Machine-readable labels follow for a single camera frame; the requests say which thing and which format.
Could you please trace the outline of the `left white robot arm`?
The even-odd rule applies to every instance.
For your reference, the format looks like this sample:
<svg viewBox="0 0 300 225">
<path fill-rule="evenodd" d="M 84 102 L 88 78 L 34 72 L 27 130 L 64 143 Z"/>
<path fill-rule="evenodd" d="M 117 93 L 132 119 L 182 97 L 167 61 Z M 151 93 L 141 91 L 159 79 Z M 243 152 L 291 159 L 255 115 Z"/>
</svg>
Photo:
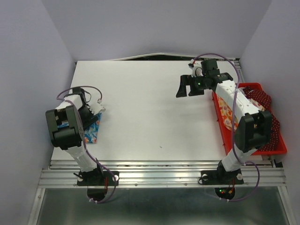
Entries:
<svg viewBox="0 0 300 225">
<path fill-rule="evenodd" d="M 96 124 L 105 108 L 102 99 L 90 104 L 85 88 L 73 87 L 64 98 L 57 96 L 61 103 L 46 111 L 45 117 L 52 145 L 67 152 L 79 165 L 80 172 L 76 175 L 79 181 L 98 185 L 104 181 L 104 172 L 87 150 L 85 131 Z"/>
</svg>

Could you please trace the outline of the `orange floral cream skirt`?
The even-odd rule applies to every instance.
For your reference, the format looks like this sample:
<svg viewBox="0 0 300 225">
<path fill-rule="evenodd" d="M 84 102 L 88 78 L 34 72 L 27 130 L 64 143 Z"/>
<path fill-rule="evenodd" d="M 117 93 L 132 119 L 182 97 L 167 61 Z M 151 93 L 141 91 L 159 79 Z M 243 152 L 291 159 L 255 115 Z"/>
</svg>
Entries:
<svg viewBox="0 0 300 225">
<path fill-rule="evenodd" d="M 237 98 L 236 98 L 236 105 L 235 105 L 235 114 L 234 114 L 234 131 L 236 131 L 237 126 L 240 122 L 240 119 L 248 114 L 256 114 L 260 110 L 255 103 L 250 101 L 244 94 L 243 91 L 244 88 L 239 88 Z M 230 98 L 227 98 L 226 100 L 229 100 L 229 103 L 224 101 L 219 95 L 217 95 L 217 102 L 219 104 L 220 112 L 221 112 L 221 119 L 223 120 L 224 126 L 232 130 L 232 124 L 233 124 L 233 112 L 232 112 L 232 100 L 234 98 L 234 94 L 231 95 Z"/>
</svg>

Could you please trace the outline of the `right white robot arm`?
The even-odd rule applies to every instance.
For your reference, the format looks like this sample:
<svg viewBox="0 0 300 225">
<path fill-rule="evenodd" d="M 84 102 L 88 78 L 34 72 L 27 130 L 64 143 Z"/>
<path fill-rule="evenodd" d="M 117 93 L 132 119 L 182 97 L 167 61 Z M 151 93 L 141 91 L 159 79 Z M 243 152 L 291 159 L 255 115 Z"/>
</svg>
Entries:
<svg viewBox="0 0 300 225">
<path fill-rule="evenodd" d="M 240 168 L 247 159 L 270 141 L 272 115 L 261 110 L 237 88 L 229 73 L 221 73 L 216 59 L 197 64 L 191 60 L 190 75 L 181 75 L 177 98 L 199 96 L 204 90 L 212 90 L 231 109 L 232 118 L 238 123 L 233 129 L 232 149 L 214 171 L 202 171 L 204 185 L 227 184 L 232 180 L 243 183 Z"/>
</svg>

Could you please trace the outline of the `blue floral skirt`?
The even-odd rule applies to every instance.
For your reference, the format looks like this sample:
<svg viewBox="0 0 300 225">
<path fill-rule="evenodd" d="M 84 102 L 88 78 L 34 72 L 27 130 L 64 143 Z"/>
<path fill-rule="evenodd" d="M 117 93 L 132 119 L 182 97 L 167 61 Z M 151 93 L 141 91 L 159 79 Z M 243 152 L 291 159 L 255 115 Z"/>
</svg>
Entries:
<svg viewBox="0 0 300 225">
<path fill-rule="evenodd" d="M 84 134 L 84 137 L 81 141 L 84 141 L 85 143 L 92 143 L 92 144 L 97 143 L 101 116 L 102 116 L 102 113 L 98 113 L 96 115 L 97 120 L 94 123 L 92 123 L 91 125 L 88 125 L 87 128 L 83 127 L 83 121 L 81 118 L 79 118 L 78 121 L 79 121 L 79 123 L 81 123 L 81 125 L 79 126 L 79 131 L 80 131 L 80 133 Z"/>
</svg>

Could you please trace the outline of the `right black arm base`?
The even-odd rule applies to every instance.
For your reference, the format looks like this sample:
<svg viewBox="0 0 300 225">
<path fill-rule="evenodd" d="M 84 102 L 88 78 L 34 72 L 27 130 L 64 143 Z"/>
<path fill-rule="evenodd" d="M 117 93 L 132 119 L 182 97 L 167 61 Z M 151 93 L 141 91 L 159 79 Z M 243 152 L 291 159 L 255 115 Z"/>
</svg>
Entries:
<svg viewBox="0 0 300 225">
<path fill-rule="evenodd" d="M 217 172 L 217 170 L 203 170 L 201 176 L 198 179 L 200 185 L 242 185 L 244 184 L 243 178 L 238 179 L 238 175 L 241 175 L 241 170 L 234 172 Z"/>
</svg>

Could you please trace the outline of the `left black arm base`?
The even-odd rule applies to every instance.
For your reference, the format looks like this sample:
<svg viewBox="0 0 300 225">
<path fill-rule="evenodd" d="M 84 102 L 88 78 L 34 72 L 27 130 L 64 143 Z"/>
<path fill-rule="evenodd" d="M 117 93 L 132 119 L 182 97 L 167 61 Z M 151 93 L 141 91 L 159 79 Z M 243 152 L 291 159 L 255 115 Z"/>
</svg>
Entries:
<svg viewBox="0 0 300 225">
<path fill-rule="evenodd" d="M 119 172 L 113 171 L 114 177 L 108 171 L 90 171 L 73 173 L 77 177 L 77 186 L 118 186 Z"/>
</svg>

